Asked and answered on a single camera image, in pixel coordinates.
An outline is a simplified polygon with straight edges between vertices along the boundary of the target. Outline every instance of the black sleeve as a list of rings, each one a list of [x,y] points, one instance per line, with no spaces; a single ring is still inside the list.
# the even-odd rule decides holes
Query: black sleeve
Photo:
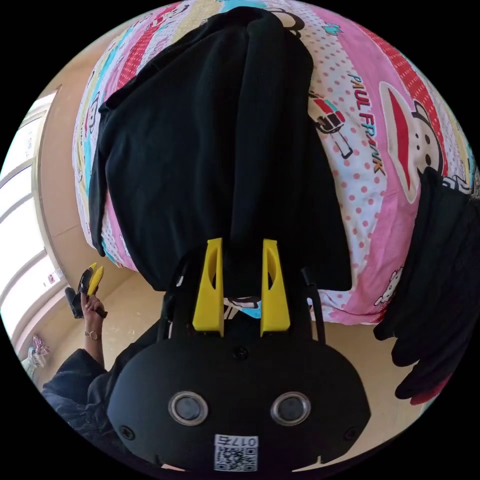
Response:
[[[43,385],[42,395],[47,401],[55,397],[86,405],[90,384],[104,373],[106,370],[83,348],[79,348],[62,363],[54,377]]]

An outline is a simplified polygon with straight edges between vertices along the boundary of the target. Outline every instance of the bedsheet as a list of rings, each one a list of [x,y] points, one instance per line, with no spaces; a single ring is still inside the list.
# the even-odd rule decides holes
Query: bedsheet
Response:
[[[408,58],[361,25],[307,3],[181,1],[146,13],[110,43],[87,82],[73,135],[85,239],[92,246],[88,195],[99,106],[162,49],[210,16],[239,6],[273,12],[312,55],[307,109],[335,178],[352,270],[351,290],[320,290],[322,314],[327,322],[375,324],[402,274],[420,198],[418,172],[432,166],[445,185],[470,194],[474,156],[444,99]],[[108,194],[102,240],[113,263],[136,270]],[[258,298],[225,303],[260,316]]]

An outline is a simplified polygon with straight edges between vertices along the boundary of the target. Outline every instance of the cartoon cat print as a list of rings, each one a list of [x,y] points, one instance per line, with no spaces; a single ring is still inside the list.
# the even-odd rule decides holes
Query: cartoon cat print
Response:
[[[391,298],[392,295],[395,292],[395,289],[397,288],[397,285],[399,284],[400,277],[402,275],[404,268],[400,267],[398,270],[394,270],[393,273],[391,274],[390,277],[390,282],[388,283],[387,288],[383,292],[380,298],[376,300],[374,305],[378,307],[381,304],[386,304]]]

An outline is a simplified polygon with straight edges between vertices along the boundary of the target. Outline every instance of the black cloth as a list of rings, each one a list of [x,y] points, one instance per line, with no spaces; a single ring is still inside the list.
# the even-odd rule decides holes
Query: black cloth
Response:
[[[313,61],[271,12],[211,17],[99,108],[89,184],[100,255],[107,188],[135,266],[165,291],[180,258],[223,238],[225,297],[259,296],[262,241],[320,289],[352,285],[335,184],[313,121]]]
[[[399,399],[447,379],[465,353],[480,316],[480,201],[421,177],[418,215],[402,276],[377,339],[395,337],[393,363],[416,365],[396,389]]]
[[[138,472],[162,478],[161,465],[133,455],[107,417],[108,401],[122,368],[138,352],[157,341],[157,329],[158,322],[120,353],[110,371],[85,350],[76,350],[43,385],[41,394],[73,430],[103,453]]]

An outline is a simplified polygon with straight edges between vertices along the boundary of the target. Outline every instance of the qr code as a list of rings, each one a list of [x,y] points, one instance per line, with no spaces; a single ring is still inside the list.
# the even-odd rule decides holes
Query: qr code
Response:
[[[220,472],[256,472],[257,436],[215,435],[215,467]]]

